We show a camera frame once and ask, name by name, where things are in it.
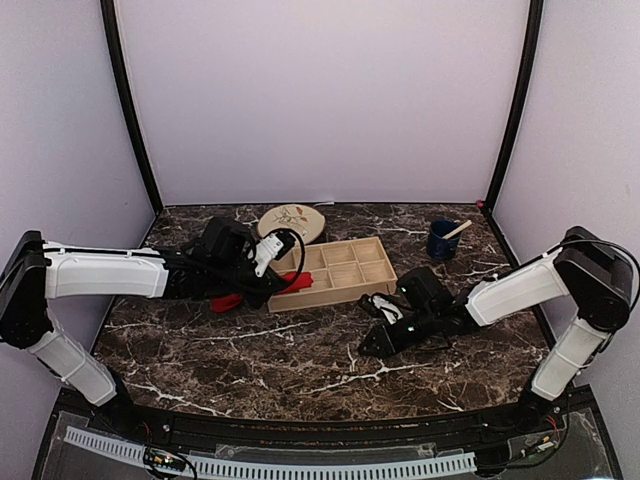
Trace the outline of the red sock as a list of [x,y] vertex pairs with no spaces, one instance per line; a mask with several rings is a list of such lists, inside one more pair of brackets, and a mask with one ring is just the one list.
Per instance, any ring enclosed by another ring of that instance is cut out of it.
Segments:
[[310,272],[302,272],[299,275],[295,272],[288,272],[282,274],[280,278],[285,281],[286,288],[279,291],[278,295],[297,293],[310,288],[314,283]]

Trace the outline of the red sock near left arm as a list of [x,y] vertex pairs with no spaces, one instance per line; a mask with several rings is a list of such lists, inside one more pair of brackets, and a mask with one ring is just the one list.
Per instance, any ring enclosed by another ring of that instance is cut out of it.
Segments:
[[239,307],[243,301],[244,297],[241,294],[229,294],[213,298],[210,307],[215,313],[225,313]]

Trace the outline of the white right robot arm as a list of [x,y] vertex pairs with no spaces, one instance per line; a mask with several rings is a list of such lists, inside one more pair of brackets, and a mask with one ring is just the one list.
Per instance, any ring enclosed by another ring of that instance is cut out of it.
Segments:
[[639,262],[623,247],[575,226],[548,251],[458,294],[428,267],[404,274],[397,288],[405,306],[384,294],[362,296],[361,308],[380,322],[359,345],[360,355],[385,359],[426,338],[474,333],[556,298],[574,302],[567,330],[529,381],[530,396],[511,410],[511,426],[530,434],[547,420],[547,402],[627,324],[639,301]]

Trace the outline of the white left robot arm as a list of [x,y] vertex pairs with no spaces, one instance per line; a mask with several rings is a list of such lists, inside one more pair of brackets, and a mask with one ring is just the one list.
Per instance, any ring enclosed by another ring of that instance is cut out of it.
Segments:
[[28,351],[79,391],[120,436],[141,427],[140,412],[106,366],[49,311],[53,299],[138,296],[194,301],[237,294],[259,308],[290,286],[271,267],[301,241],[287,228],[255,239],[243,224],[212,218],[203,233],[173,248],[103,249],[23,234],[1,274],[1,340]]

